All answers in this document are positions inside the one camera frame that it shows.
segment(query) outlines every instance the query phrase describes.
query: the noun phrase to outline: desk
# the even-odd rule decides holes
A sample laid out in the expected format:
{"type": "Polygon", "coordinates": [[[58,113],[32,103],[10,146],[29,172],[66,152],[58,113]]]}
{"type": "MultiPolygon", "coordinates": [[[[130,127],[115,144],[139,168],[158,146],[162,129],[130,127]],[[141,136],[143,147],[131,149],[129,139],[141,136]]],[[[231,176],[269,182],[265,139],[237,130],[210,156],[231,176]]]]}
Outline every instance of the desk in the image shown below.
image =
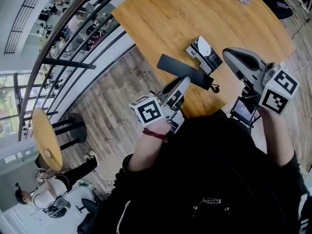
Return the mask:
{"type": "Polygon", "coordinates": [[[47,114],[41,108],[35,108],[32,120],[35,141],[42,158],[54,171],[59,172],[63,167],[61,151],[76,143],[86,141],[87,130],[82,118],[77,114],[71,114],[67,120],[51,124],[47,114]],[[69,126],[62,129],[54,129],[67,124],[69,126]],[[57,135],[68,131],[74,140],[59,146],[57,135]]]}
{"type": "MultiPolygon", "coordinates": [[[[199,36],[222,58],[227,47],[246,48],[267,62],[284,61],[294,45],[283,25],[262,0],[126,0],[114,17],[167,83],[174,76],[157,69],[161,54],[198,68],[185,49],[199,36]]],[[[223,63],[211,74],[221,92],[191,84],[182,106],[187,117],[210,115],[241,95],[243,83],[223,63]]]]}

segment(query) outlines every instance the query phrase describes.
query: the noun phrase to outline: small screen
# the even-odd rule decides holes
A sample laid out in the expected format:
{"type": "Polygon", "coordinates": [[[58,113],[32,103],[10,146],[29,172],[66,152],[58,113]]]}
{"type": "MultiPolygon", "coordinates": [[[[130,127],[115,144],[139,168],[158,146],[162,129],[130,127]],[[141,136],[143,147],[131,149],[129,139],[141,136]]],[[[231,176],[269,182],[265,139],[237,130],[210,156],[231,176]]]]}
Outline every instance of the small screen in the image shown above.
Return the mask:
{"type": "Polygon", "coordinates": [[[244,119],[246,119],[248,122],[250,122],[253,118],[253,114],[249,113],[248,109],[244,105],[243,102],[238,100],[236,106],[234,107],[234,112],[242,116],[244,119]]]}

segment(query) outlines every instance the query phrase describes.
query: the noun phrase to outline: forearm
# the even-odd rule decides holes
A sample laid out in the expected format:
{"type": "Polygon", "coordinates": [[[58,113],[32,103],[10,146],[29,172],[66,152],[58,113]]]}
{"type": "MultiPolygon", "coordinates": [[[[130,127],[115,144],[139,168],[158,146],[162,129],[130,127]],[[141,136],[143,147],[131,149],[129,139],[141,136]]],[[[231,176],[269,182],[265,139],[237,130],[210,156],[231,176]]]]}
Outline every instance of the forearm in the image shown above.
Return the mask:
{"type": "Polygon", "coordinates": [[[49,180],[46,180],[45,183],[47,184],[48,191],[50,192],[50,194],[52,195],[52,197],[53,197],[54,199],[56,199],[58,196],[57,196],[56,192],[54,191],[54,189],[53,189],[51,183],[49,182],[49,180]]]}
{"type": "MultiPolygon", "coordinates": [[[[148,129],[154,133],[166,135],[170,131],[171,126],[166,119],[161,119],[149,125],[148,129]]],[[[157,160],[162,143],[162,139],[143,135],[136,146],[128,169],[132,172],[138,172],[152,167],[157,160]]]]}
{"type": "Polygon", "coordinates": [[[293,157],[294,150],[282,116],[259,108],[262,116],[268,155],[280,166],[286,165],[293,157]]]}
{"type": "Polygon", "coordinates": [[[154,165],[162,145],[162,140],[152,136],[143,135],[139,140],[128,169],[138,172],[154,165]]]}

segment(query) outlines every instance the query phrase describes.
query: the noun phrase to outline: white box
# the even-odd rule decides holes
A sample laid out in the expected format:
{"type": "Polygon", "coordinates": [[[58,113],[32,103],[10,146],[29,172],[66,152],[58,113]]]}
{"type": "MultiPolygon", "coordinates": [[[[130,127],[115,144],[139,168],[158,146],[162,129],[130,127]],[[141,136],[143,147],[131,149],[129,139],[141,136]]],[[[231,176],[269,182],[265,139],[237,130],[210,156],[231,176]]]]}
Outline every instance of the white box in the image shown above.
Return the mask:
{"type": "Polygon", "coordinates": [[[143,126],[165,118],[156,97],[141,96],[129,104],[129,107],[137,121],[143,126]]]}

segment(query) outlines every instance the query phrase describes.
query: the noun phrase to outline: wooden floor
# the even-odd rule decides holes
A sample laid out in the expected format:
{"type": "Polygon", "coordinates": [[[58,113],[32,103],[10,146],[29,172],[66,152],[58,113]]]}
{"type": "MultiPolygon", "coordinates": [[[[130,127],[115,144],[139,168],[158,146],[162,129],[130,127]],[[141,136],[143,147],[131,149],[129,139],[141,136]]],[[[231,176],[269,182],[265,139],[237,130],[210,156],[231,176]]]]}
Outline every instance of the wooden floor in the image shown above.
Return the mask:
{"type": "Polygon", "coordinates": [[[307,170],[312,163],[312,63],[309,63],[312,61],[312,21],[304,25],[311,13],[308,15],[297,0],[286,2],[293,9],[293,16],[281,22],[293,37],[296,50],[285,64],[300,82],[300,88],[284,117],[299,162],[307,170]]]}
{"type": "MultiPolygon", "coordinates": [[[[297,0],[286,0],[294,15],[282,20],[288,33],[293,36],[305,23],[308,15],[297,0]]],[[[299,162],[307,169],[312,163],[312,22],[307,23],[294,38],[295,52],[285,60],[291,73],[300,82],[300,89],[285,111],[290,136],[297,151],[299,162]]],[[[158,91],[160,84],[149,63],[135,47],[102,75],[70,109],[85,120],[88,139],[84,144],[74,145],[63,151],[64,167],[74,168],[83,162],[83,155],[94,149],[100,158],[98,174],[87,179],[99,194],[108,193],[122,160],[134,151],[142,128],[128,109],[128,103],[150,90],[158,91]]],[[[60,136],[66,143],[67,135],[60,136]]]]}
{"type": "MultiPolygon", "coordinates": [[[[80,165],[84,154],[95,150],[101,165],[97,168],[98,174],[92,173],[86,178],[99,194],[109,192],[113,187],[108,186],[107,180],[114,181],[123,159],[134,152],[142,132],[128,104],[141,95],[148,95],[150,90],[160,89],[154,70],[140,51],[133,48],[94,82],[69,110],[69,113],[83,117],[88,138],[84,144],[63,151],[64,168],[80,165]]],[[[70,137],[63,134],[59,139],[66,143],[70,137]]]]}

